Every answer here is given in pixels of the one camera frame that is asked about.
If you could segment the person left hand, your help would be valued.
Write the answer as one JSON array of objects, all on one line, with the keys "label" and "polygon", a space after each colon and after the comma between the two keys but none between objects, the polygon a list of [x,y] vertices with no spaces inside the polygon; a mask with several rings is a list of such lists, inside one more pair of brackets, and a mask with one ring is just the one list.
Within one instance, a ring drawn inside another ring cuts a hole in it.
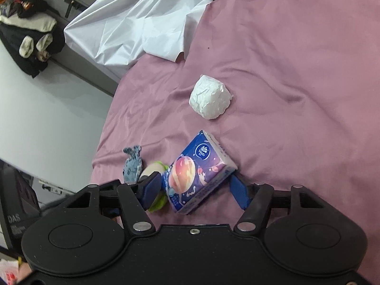
[{"label": "person left hand", "polygon": [[24,280],[28,275],[32,273],[32,269],[30,265],[26,262],[23,262],[18,269],[17,277],[12,281],[13,285],[19,284],[22,280]]}]

